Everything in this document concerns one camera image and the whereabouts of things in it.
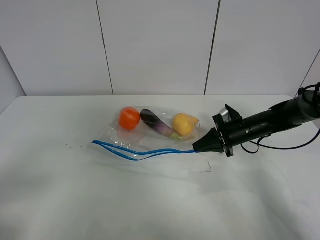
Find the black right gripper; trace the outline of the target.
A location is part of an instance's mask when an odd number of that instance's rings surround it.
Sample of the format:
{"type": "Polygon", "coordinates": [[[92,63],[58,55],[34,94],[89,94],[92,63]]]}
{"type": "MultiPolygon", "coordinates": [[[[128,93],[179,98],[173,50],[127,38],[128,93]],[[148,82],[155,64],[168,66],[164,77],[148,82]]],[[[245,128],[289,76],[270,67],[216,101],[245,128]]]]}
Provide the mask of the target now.
{"type": "Polygon", "coordinates": [[[205,136],[193,144],[194,151],[196,153],[225,152],[228,158],[234,155],[231,135],[235,132],[235,130],[232,130],[232,128],[235,128],[237,124],[241,123],[243,117],[227,104],[224,108],[228,109],[231,121],[224,122],[219,113],[213,116],[213,121],[216,128],[212,128],[205,136]]]}

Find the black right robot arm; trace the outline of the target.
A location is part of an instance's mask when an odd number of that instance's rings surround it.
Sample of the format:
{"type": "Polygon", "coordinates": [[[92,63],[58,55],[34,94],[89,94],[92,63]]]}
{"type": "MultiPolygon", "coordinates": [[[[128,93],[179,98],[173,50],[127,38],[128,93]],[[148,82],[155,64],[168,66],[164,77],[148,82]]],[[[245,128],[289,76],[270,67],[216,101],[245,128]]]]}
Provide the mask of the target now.
{"type": "Polygon", "coordinates": [[[294,99],[247,118],[225,105],[219,114],[213,116],[215,127],[193,144],[193,150],[196,153],[225,153],[231,157],[235,146],[251,142],[261,147],[261,141],[272,134],[297,128],[319,117],[319,84],[302,87],[294,99]]]}

